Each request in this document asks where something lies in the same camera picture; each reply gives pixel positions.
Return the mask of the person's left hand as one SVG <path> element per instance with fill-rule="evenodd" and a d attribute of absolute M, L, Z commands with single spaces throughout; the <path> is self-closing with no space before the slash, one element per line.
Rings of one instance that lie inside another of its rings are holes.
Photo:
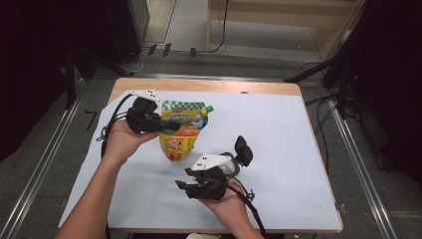
<path fill-rule="evenodd" d="M 103 162 L 123 165 L 142 144 L 158 136 L 158 132 L 135 133 L 125 120 L 118 120 L 109 132 Z"/>

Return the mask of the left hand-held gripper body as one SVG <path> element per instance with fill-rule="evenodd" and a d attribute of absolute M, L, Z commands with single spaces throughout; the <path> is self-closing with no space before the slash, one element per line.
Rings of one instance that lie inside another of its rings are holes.
<path fill-rule="evenodd" d="M 130 90 L 129 94 L 136 96 L 125 116 L 132 131 L 135 133 L 162 131 L 160 115 L 155 112 L 160 102 L 156 90 Z"/>

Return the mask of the light wooden furniture frame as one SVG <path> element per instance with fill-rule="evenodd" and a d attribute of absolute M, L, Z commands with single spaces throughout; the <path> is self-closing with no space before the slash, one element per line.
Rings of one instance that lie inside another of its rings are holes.
<path fill-rule="evenodd" d="M 309 28 L 320 57 L 327 60 L 359 21 L 366 1 L 229 0 L 227 20 Z"/>

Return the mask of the clear jar with black lid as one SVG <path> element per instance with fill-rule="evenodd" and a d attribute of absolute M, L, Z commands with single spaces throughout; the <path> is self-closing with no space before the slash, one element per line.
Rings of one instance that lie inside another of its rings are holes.
<path fill-rule="evenodd" d="M 231 152 L 223 152 L 223 156 L 228 156 L 229 161 L 223 162 L 219 167 L 223 170 L 225 174 L 236 176 L 240 172 L 240 167 L 247 167 L 253 159 L 253 151 L 247 145 L 246 140 L 239 135 L 234 145 L 236 155 L 233 155 Z"/>

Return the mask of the metal floor rail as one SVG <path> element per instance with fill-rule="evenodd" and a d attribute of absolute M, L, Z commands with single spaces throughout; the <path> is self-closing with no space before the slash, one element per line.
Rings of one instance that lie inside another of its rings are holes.
<path fill-rule="evenodd" d="M 328 105 L 333 108 L 333 118 L 382 239 L 398 239 L 388 212 L 366 168 L 347 121 L 341 117 L 335 106 L 335 100 L 329 100 Z"/>
<path fill-rule="evenodd" d="M 70 105 L 68 110 L 63 113 L 58 125 L 56 126 L 52 136 L 45 147 L 34 171 L 26 183 L 22 193 L 14 204 L 13 210 L 10 213 L 2 231 L 0 232 L 0 239 L 15 239 L 29 209 L 31 208 L 36 195 L 46 177 L 46 174 L 52 164 L 54 157 L 59 149 L 68 128 L 78 110 L 81 103 L 81 98 L 84 95 L 90 80 L 79 79 L 77 83 L 77 96 L 75 101 Z"/>
<path fill-rule="evenodd" d="M 140 74 L 140 75 L 106 75 L 97 74 L 98 79 L 119 79 L 119 78 L 137 78 L 137 79 L 169 79 L 169 80 L 201 80 L 201 81 L 225 81 L 225 82 L 258 82 L 258 83 L 284 83 L 284 79 L 269 78 L 250 78 L 250 77 L 227 77 L 227 76 L 196 76 L 196 75 L 172 75 L 172 74 Z"/>

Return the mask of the black metal stand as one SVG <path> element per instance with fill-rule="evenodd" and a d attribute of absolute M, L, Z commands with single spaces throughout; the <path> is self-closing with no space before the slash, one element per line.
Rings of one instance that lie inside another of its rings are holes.
<path fill-rule="evenodd" d="M 298 82 L 313 76 L 317 73 L 321 73 L 323 70 L 326 72 L 321 80 L 322 85 L 326 89 L 331 89 L 337 86 L 337 110 L 343 120 L 346 119 L 346 92 L 348 84 L 353 80 L 355 62 L 350 59 L 345 53 L 337 53 L 330 59 L 317 64 L 309 70 L 300 73 L 299 75 L 284 79 L 285 83 L 297 84 Z"/>
<path fill-rule="evenodd" d="M 69 43 L 65 45 L 65 69 L 66 69 L 66 91 L 68 110 L 76 101 L 76 83 L 75 70 L 78 70 L 83 78 L 92 79 L 95 70 L 91 65 L 91 60 L 94 60 L 106 68 L 117 73 L 119 76 L 132 76 L 129 70 L 107 60 L 95 51 L 81 45 Z"/>

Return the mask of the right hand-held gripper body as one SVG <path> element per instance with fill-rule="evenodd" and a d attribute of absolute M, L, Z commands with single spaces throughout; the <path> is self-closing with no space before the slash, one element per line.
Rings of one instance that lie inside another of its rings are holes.
<path fill-rule="evenodd" d="M 219 165 L 228 161 L 229 157 L 222 154 L 202 154 L 190 167 L 199 172 L 193 176 L 195 183 L 191 184 L 192 188 L 185 190 L 187 196 L 195 199 L 221 199 L 228 184 L 228 174 Z"/>

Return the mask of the person's right hand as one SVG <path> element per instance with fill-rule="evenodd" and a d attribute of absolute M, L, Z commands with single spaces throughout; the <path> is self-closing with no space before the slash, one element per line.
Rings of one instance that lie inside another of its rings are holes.
<path fill-rule="evenodd" d="M 200 199 L 200 202 L 231 232 L 252 228 L 245 203 L 232 190 L 227 189 L 220 200 Z"/>

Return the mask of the white crumpled object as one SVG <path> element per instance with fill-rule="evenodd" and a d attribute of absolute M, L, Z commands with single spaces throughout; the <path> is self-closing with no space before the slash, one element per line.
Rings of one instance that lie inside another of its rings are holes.
<path fill-rule="evenodd" d="M 222 235 L 219 234 L 204 234 L 204 233 L 190 233 L 186 239 L 221 239 Z"/>

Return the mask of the yellow green spouted pouch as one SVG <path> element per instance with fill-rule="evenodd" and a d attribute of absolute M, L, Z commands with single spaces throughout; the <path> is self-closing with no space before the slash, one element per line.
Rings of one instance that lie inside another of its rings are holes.
<path fill-rule="evenodd" d="M 182 160 L 194 148 L 200 131 L 208 123 L 208 115 L 214 111 L 203 102 L 164 101 L 161 118 L 180 123 L 178 130 L 165 129 L 159 136 L 161 149 L 171 162 Z"/>

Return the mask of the black cabinet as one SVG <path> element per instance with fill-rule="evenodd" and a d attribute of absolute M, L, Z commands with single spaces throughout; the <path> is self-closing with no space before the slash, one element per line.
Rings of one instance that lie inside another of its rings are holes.
<path fill-rule="evenodd" d="M 127 63 L 140 53 L 149 23 L 146 0 L 105 0 L 112 38 L 112 56 L 117 63 Z"/>

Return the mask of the dark curtain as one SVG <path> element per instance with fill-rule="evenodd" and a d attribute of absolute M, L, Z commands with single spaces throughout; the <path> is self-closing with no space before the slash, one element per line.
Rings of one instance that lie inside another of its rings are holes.
<path fill-rule="evenodd" d="M 422 0 L 364 0 L 337 56 L 351 67 L 360 121 L 383 167 L 422 190 Z"/>
<path fill-rule="evenodd" d="M 69 89 L 66 45 L 94 2 L 0 0 L 0 161 Z"/>

